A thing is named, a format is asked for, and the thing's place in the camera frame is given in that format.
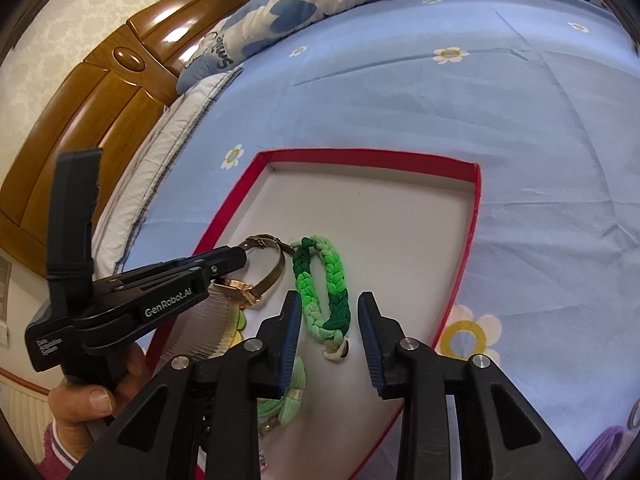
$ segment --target human hand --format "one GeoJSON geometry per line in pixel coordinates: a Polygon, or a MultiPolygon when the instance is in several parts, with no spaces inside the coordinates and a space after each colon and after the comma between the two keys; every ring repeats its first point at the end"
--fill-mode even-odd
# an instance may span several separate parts
{"type": "Polygon", "coordinates": [[[103,386],[66,381],[49,392],[49,407],[56,419],[58,439],[76,460],[94,443],[84,423],[119,415],[149,380],[145,355],[137,344],[129,347],[126,367],[127,374],[113,393],[103,386]]]}

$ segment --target mattress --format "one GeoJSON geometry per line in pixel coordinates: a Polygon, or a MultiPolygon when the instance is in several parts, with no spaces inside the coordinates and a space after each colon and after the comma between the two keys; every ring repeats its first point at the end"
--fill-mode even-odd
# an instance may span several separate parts
{"type": "MultiPolygon", "coordinates": [[[[348,10],[242,64],[146,204],[125,268],[190,254],[263,150],[477,162],[478,226],[450,323],[492,318],[500,367],[577,458],[640,392],[639,75],[620,24],[580,0],[348,10]]],[[[445,343],[464,355],[476,341],[445,343]]]]}

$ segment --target watch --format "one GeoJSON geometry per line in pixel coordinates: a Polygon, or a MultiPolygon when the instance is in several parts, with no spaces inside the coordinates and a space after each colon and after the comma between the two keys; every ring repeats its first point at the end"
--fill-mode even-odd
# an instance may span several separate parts
{"type": "Polygon", "coordinates": [[[240,308],[246,308],[252,306],[258,301],[262,295],[269,290],[275,282],[278,281],[284,270],[285,257],[287,253],[293,256],[293,248],[284,242],[281,242],[279,238],[271,235],[254,235],[249,236],[239,247],[243,248],[245,252],[250,249],[264,249],[270,247],[276,249],[279,253],[278,263],[271,272],[267,274],[260,282],[255,285],[242,282],[241,280],[233,280],[229,278],[217,278],[211,286],[231,301],[237,301],[240,304],[240,308]]]}

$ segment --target headboard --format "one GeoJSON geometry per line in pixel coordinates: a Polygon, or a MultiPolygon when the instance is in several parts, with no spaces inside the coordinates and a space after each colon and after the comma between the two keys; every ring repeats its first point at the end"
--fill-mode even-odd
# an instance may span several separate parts
{"type": "Polygon", "coordinates": [[[161,0],[129,18],[67,76],[0,189],[0,248],[44,276],[47,215],[60,153],[100,146],[94,225],[136,150],[177,98],[198,42],[249,0],[161,0]]]}

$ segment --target bolt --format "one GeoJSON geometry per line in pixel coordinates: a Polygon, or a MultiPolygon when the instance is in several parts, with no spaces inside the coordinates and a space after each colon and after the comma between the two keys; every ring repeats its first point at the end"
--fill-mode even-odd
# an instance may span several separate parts
{"type": "Polygon", "coordinates": [[[257,338],[247,339],[244,342],[244,349],[249,352],[257,352],[260,348],[262,348],[262,341],[257,338]]]}
{"type": "Polygon", "coordinates": [[[171,360],[171,368],[174,370],[184,370],[189,366],[189,358],[186,355],[178,355],[171,360]]]}
{"type": "Polygon", "coordinates": [[[404,339],[400,340],[400,346],[405,350],[415,350],[416,348],[418,348],[418,346],[420,346],[420,342],[413,337],[405,337],[404,339]]]}
{"type": "Polygon", "coordinates": [[[487,368],[491,364],[491,359],[484,354],[476,354],[471,358],[471,362],[478,368],[487,368]]]}

